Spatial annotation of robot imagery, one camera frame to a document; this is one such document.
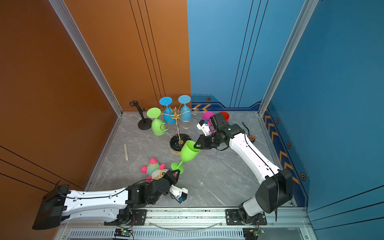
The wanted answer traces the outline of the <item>right circuit board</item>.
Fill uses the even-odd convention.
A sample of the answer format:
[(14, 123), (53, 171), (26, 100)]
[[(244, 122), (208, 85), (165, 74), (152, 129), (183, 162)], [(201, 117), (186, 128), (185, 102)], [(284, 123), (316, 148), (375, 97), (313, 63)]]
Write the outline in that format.
[(245, 240), (257, 240), (260, 230), (256, 228), (243, 228), (243, 237)]

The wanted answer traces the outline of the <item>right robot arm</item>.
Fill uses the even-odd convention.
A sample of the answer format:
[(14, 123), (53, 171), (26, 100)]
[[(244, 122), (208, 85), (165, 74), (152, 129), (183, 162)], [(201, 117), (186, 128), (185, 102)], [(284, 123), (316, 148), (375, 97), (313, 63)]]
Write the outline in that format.
[(238, 216), (244, 224), (252, 224), (259, 214), (277, 212), (293, 198), (293, 176), (269, 161), (239, 125), (230, 125), (222, 113), (210, 117), (211, 124), (201, 120), (197, 128), (203, 133), (194, 144), (195, 149), (217, 149), (225, 143), (234, 150), (254, 173), (260, 187), (255, 195), (239, 205)]

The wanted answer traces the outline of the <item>right light blue wine glass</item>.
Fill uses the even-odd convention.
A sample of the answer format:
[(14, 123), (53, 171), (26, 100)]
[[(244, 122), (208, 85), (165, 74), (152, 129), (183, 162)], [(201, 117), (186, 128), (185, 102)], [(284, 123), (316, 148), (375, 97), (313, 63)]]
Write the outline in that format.
[(191, 102), (191, 97), (188, 95), (182, 95), (178, 98), (178, 101), (183, 106), (181, 107), (181, 119), (185, 122), (190, 122), (192, 120), (191, 108), (187, 106)]

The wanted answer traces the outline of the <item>plush toy with glasses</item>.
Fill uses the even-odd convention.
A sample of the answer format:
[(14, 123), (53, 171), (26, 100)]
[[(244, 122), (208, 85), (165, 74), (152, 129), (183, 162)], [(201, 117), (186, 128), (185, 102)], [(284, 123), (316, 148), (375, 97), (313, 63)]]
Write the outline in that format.
[(149, 165), (141, 167), (141, 172), (147, 175), (147, 182), (161, 179), (168, 170), (165, 164), (160, 165), (155, 158), (150, 159)]

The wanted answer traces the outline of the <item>wooden ruler stick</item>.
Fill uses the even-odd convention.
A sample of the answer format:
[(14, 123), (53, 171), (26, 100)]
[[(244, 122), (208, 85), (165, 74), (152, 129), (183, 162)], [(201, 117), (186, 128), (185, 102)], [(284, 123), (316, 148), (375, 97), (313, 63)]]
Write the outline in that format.
[(129, 156), (128, 156), (127, 144), (124, 144), (124, 153), (125, 153), (125, 159), (126, 159), (126, 161), (128, 161), (129, 160)]

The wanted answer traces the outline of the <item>green wine glass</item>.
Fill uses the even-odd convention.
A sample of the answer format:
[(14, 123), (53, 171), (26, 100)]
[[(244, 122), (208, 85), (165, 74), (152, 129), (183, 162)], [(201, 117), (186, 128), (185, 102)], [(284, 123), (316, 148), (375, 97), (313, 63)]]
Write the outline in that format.
[(162, 136), (165, 134), (165, 125), (164, 122), (159, 119), (162, 111), (159, 108), (151, 108), (147, 111), (147, 116), (152, 119), (152, 131), (155, 136)]
[(199, 153), (200, 149), (195, 148), (195, 142), (192, 140), (186, 141), (181, 150), (181, 162), (172, 163), (171, 168), (173, 171), (180, 170), (180, 174), (184, 172), (183, 163), (193, 160)]

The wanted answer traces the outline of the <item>pink wine glass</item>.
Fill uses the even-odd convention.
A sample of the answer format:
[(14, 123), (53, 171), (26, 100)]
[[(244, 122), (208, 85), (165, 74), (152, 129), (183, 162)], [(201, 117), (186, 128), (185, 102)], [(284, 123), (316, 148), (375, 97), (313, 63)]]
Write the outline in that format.
[(207, 125), (210, 127), (210, 133), (213, 132), (213, 131), (212, 131), (212, 122), (211, 122), (210, 118), (211, 118), (212, 116), (214, 116), (214, 115), (215, 115), (215, 114), (212, 113), (212, 112), (205, 112), (205, 113), (203, 113), (203, 115), (202, 115), (202, 119), (204, 120), (205, 124), (207, 124)]

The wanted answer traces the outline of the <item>circuit board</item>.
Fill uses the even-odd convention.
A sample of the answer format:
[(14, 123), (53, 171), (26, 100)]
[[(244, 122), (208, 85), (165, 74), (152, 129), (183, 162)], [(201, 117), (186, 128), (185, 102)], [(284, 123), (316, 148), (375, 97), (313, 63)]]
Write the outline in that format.
[(113, 240), (134, 240), (135, 236), (132, 230), (126, 228), (115, 229)]
[(260, 230), (256, 228), (243, 228), (243, 237), (245, 240), (257, 240)]

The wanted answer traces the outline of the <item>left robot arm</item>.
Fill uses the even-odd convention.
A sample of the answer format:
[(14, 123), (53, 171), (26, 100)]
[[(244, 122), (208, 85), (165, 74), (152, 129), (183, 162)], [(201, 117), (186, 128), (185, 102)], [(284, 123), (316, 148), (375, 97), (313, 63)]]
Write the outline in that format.
[(176, 187), (179, 170), (166, 171), (159, 179), (142, 180), (125, 188), (85, 192), (70, 190), (69, 185), (56, 184), (44, 195), (33, 230), (48, 230), (69, 222), (102, 221), (105, 226), (143, 226), (148, 205), (170, 195), (179, 204), (188, 190)]

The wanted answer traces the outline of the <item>left blue wine glass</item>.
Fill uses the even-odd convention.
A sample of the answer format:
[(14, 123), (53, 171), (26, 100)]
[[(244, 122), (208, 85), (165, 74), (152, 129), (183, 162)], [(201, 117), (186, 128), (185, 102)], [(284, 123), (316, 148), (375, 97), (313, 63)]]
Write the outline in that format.
[(170, 97), (163, 97), (159, 101), (160, 105), (165, 107), (163, 117), (164, 117), (165, 124), (167, 125), (172, 125), (176, 122), (176, 120), (173, 118), (172, 110), (170, 108), (170, 105), (172, 102), (173, 100)]

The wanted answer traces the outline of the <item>black phone stand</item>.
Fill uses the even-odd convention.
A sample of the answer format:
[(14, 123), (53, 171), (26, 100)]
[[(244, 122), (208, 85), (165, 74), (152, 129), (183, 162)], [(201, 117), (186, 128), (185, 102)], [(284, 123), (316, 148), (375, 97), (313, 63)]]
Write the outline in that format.
[(145, 117), (144, 117), (144, 111), (145, 111), (145, 110), (143, 110), (143, 109), (140, 107), (138, 101), (132, 101), (132, 102), (130, 102), (130, 106), (131, 106), (131, 107), (136, 107), (137, 110), (138, 110), (138, 112), (139, 112), (139, 114), (140, 114), (140, 116), (141, 116), (141, 118), (142, 118), (142, 119), (138, 122), (138, 128), (139, 128), (140, 130), (148, 130), (148, 129), (150, 129), (150, 128), (152, 127), (152, 120), (149, 119), (149, 118), (145, 118)]

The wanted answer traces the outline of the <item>red wine glass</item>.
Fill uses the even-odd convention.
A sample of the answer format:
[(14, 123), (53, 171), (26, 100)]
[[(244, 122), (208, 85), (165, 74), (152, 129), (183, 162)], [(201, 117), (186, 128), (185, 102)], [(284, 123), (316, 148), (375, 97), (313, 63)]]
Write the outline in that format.
[(220, 112), (220, 113), (224, 116), (226, 122), (228, 122), (229, 118), (230, 118), (230, 115), (227, 112)]

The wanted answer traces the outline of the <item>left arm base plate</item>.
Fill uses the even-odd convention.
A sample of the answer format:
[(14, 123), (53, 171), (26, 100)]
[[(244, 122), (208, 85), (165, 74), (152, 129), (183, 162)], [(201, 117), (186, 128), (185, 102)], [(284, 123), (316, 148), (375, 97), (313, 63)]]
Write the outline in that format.
[(117, 219), (112, 222), (104, 222), (105, 226), (143, 226), (147, 217), (147, 210), (124, 209), (119, 210)]

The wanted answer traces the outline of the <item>left circuit board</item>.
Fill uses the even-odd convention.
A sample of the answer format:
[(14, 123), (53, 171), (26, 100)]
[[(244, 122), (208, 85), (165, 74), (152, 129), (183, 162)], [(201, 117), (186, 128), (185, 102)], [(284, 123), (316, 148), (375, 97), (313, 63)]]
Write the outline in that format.
[(135, 236), (132, 230), (126, 228), (115, 229), (113, 240), (134, 240)]

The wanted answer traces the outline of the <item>gold wine glass rack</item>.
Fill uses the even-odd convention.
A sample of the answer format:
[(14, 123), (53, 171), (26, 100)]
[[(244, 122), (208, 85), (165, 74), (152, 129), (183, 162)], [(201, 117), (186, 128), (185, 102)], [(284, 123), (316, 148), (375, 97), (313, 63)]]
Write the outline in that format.
[(171, 140), (170, 140), (170, 147), (171, 149), (177, 153), (180, 154), (183, 146), (186, 144), (187, 141), (191, 140), (191, 137), (187, 134), (183, 134), (180, 131), (180, 127), (183, 129), (189, 129), (192, 126), (191, 121), (185, 121), (182, 119), (182, 116), (185, 114), (191, 114), (191, 115), (197, 115), (200, 111), (197, 108), (192, 108), (189, 111), (182, 112), (181, 109), (175, 108), (174, 110), (171, 110), (170, 114), (161, 113), (162, 116), (168, 116), (171, 119), (163, 125), (171, 125), (169, 124), (170, 121), (175, 120), (176, 128), (177, 128), (177, 134), (175, 134)]

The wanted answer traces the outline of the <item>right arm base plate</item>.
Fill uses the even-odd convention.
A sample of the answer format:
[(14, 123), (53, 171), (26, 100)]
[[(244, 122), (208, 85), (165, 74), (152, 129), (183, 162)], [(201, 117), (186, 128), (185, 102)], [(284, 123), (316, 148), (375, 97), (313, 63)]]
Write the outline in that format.
[(226, 223), (228, 226), (236, 225), (258, 225), (266, 226), (267, 218), (265, 213), (259, 213), (255, 216), (248, 217), (243, 210), (240, 209), (226, 209)]

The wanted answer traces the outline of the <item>aluminium front rail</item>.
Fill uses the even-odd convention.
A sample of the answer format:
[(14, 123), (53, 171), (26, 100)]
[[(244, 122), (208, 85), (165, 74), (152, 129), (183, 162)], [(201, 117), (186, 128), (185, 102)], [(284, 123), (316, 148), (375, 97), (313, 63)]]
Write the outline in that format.
[(258, 240), (315, 240), (317, 236), (303, 208), (282, 207), (265, 214), (266, 226), (226, 223), (230, 207), (146, 208), (143, 226), (105, 226), (99, 221), (59, 227), (57, 240), (113, 240), (115, 229), (133, 231), (134, 240), (244, 240), (243, 228), (260, 230)]

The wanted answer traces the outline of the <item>orange black tape measure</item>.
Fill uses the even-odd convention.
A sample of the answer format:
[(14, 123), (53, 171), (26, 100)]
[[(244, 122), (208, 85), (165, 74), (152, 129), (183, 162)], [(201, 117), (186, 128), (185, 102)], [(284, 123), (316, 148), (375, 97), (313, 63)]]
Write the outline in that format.
[(248, 137), (248, 139), (250, 140), (251, 143), (254, 143), (256, 141), (256, 138), (255, 136), (251, 135), (250, 134), (250, 130), (249, 128), (246, 126), (246, 124), (244, 122), (242, 122), (242, 125), (243, 127), (247, 130), (246, 132), (246, 136)]

